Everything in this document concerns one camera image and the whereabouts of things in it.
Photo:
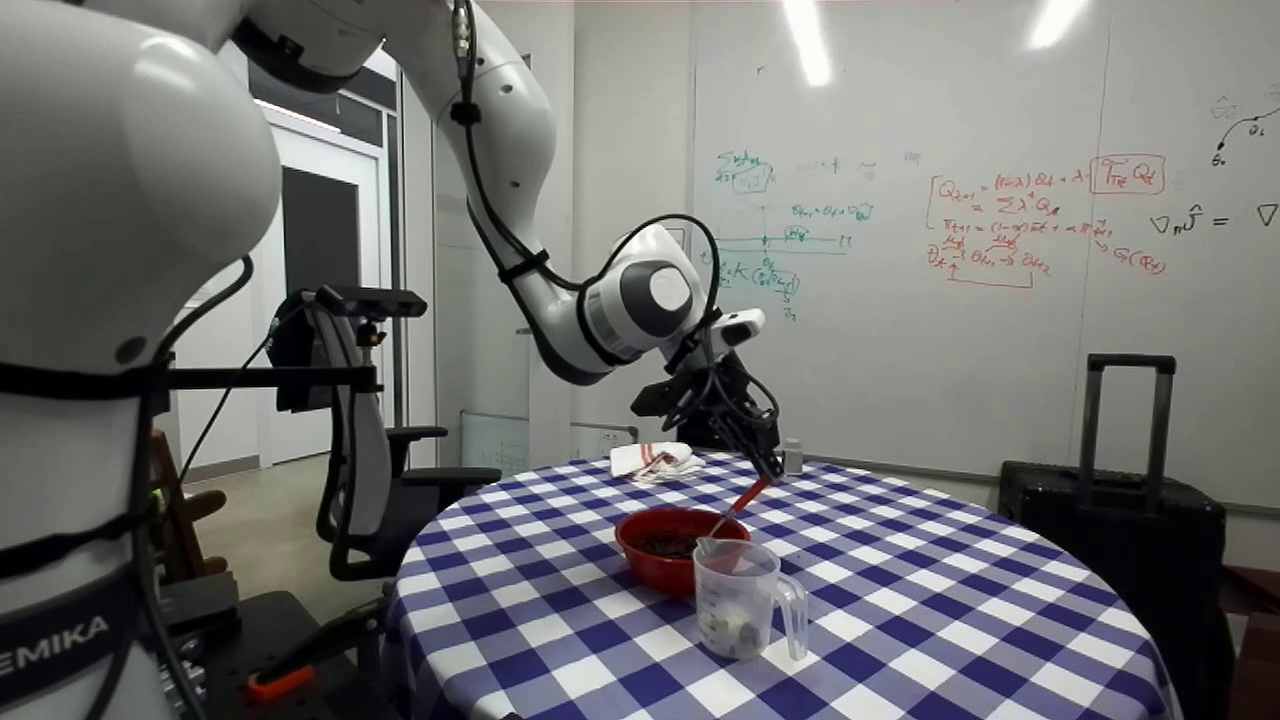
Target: luggage handle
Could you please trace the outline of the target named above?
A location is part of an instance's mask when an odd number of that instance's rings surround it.
[[[1135,352],[1090,352],[1088,354],[1088,386],[1084,386],[1084,433],[1079,433],[1079,483],[1074,495],[1090,498],[1095,472],[1095,427],[1101,427],[1101,396],[1105,366],[1157,366],[1157,400],[1153,400],[1153,449],[1149,449],[1149,507],[1157,507],[1165,489],[1165,454],[1169,454],[1169,400],[1172,400],[1172,354],[1135,354]]]

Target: floor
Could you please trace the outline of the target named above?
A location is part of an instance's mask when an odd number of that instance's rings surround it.
[[[195,522],[204,557],[223,557],[238,594],[290,592],[319,624],[371,601],[377,579],[327,574],[327,545],[316,536],[325,454],[188,480],[188,492],[219,489],[229,507]]]

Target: clear plastic cup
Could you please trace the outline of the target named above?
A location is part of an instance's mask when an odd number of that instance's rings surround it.
[[[753,660],[770,637],[770,613],[783,614],[790,660],[806,651],[806,594],[778,574],[778,558],[761,539],[698,536],[691,548],[695,627],[712,656]]]

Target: office chair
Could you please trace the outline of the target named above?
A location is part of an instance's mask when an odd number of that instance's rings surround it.
[[[290,290],[273,329],[269,354],[274,366],[361,366],[382,340],[381,321],[424,317],[412,290],[319,289]],[[377,390],[356,386],[279,386],[274,407],[331,407],[327,480],[316,531],[327,539],[336,579],[393,579],[412,536],[452,498],[493,483],[495,469],[408,469],[408,444],[442,436],[442,427],[382,427]],[[393,592],[336,614],[316,637],[283,651],[273,667],[246,674],[246,699],[269,705],[316,674],[316,660],[356,647],[377,665],[386,627]]]

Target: blue and white tablecloth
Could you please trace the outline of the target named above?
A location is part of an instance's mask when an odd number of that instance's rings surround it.
[[[394,601],[415,670],[468,717],[1169,717],[1135,614],[1047,539],[951,495],[804,465],[745,522],[813,594],[813,651],[723,665],[691,604],[622,573],[613,527],[653,503],[727,507],[703,454],[637,483],[602,458],[498,480],[429,522]]]

